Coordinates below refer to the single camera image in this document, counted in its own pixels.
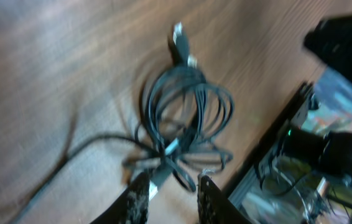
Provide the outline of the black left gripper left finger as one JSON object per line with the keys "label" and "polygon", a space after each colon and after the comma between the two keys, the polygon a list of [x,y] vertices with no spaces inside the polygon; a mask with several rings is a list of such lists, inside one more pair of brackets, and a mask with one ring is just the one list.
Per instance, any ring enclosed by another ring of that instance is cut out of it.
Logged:
{"label": "black left gripper left finger", "polygon": [[146,224],[149,208],[149,176],[140,173],[130,186],[91,224]]}

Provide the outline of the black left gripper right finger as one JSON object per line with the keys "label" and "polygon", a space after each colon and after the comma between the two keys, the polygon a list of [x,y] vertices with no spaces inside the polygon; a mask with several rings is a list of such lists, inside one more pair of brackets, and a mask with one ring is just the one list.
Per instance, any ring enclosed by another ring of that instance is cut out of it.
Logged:
{"label": "black left gripper right finger", "polygon": [[197,190],[200,224],[251,224],[222,194],[209,176],[198,176]]}

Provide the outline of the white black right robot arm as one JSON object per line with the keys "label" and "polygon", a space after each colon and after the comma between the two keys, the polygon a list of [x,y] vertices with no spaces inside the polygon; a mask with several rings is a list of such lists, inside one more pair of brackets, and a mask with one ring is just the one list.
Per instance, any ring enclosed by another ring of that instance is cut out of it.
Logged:
{"label": "white black right robot arm", "polygon": [[306,95],[307,127],[291,124],[278,152],[352,187],[352,15],[322,19],[303,46],[327,69]]}

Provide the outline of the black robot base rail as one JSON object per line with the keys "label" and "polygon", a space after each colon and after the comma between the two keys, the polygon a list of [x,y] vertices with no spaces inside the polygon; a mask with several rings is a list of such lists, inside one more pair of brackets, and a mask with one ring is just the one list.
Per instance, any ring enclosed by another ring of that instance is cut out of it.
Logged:
{"label": "black robot base rail", "polygon": [[268,169],[269,158],[276,152],[282,134],[290,125],[301,127],[304,124],[313,94],[314,84],[303,82],[263,137],[255,143],[237,173],[226,184],[223,192],[236,208],[242,206],[251,187],[260,183],[264,177],[263,169]]}

